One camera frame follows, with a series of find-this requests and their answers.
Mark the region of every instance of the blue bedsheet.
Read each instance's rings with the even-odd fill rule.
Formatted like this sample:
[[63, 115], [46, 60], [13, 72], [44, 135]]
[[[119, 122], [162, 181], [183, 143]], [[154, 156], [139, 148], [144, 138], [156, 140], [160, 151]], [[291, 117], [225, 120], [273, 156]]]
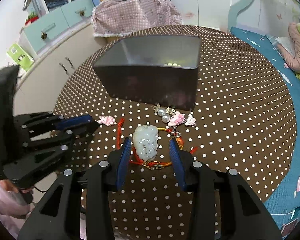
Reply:
[[297, 212], [294, 214], [293, 210], [300, 207], [300, 191], [296, 192], [300, 177], [300, 80], [296, 78], [292, 70], [284, 67], [285, 61], [266, 36], [235, 27], [231, 28], [231, 34], [253, 46], [272, 63], [281, 73], [293, 100], [297, 120], [297, 138], [290, 171], [264, 203], [278, 227], [281, 228], [283, 224], [295, 218]]

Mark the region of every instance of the round table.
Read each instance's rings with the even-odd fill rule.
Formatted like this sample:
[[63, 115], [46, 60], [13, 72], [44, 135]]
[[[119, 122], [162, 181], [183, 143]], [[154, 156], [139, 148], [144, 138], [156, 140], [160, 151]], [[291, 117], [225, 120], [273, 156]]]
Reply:
[[[198, 146], [194, 159], [211, 169], [237, 169], [259, 198], [267, 200], [289, 171], [297, 132], [293, 102], [281, 75], [253, 47], [221, 31], [171, 25], [128, 36], [161, 34], [197, 35], [202, 39], [197, 100], [191, 112], [197, 126], [178, 127], [184, 150]], [[117, 121], [124, 118], [123, 142], [124, 137], [132, 140], [138, 125], [166, 124], [154, 114], [152, 105], [110, 98], [103, 88], [92, 65], [115, 42], [93, 54], [68, 79], [54, 112], [66, 117], [90, 114], [96, 120], [100, 115], [112, 115]], [[103, 126], [92, 140], [78, 139], [66, 167], [79, 171], [106, 159], [115, 149], [116, 129]], [[170, 138], [159, 132], [157, 161], [170, 160]], [[193, 193], [184, 193], [178, 187], [172, 166], [149, 170], [130, 164], [122, 191], [109, 193], [113, 226], [132, 239], [186, 239], [192, 198]]]

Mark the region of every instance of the black cable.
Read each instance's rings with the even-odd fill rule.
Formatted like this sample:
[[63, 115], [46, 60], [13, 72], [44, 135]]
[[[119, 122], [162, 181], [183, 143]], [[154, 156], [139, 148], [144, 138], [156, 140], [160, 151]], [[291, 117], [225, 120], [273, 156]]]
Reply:
[[41, 193], [46, 193], [47, 190], [39, 190], [37, 187], [34, 187], [37, 191], [41, 192]]

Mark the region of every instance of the pink checkered cloth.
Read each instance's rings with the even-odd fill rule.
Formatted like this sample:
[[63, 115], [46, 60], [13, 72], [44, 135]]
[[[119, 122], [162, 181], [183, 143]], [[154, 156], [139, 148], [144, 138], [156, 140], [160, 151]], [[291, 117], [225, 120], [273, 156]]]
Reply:
[[124, 35], [162, 25], [181, 24], [170, 0], [103, 0], [92, 11], [95, 37]]

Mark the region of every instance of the pearl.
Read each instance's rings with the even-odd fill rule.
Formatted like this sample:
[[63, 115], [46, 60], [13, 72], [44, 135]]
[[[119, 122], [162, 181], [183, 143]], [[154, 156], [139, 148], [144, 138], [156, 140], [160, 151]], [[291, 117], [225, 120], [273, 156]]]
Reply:
[[163, 116], [166, 113], [166, 109], [163, 107], [160, 107], [158, 109], [158, 116]]
[[161, 117], [161, 120], [162, 122], [164, 123], [167, 123], [170, 121], [170, 115], [169, 114], [164, 114], [162, 117]]

